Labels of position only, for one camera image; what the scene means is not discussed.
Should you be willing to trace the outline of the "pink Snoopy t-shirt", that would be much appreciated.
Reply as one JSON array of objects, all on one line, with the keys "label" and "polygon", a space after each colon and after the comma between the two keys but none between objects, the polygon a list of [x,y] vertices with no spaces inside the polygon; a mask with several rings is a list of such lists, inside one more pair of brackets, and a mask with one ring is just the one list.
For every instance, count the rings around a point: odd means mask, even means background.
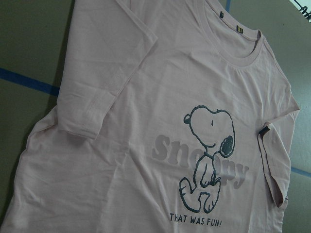
[{"label": "pink Snoopy t-shirt", "polygon": [[299,112],[216,0],[77,0],[3,233],[279,233]]}]

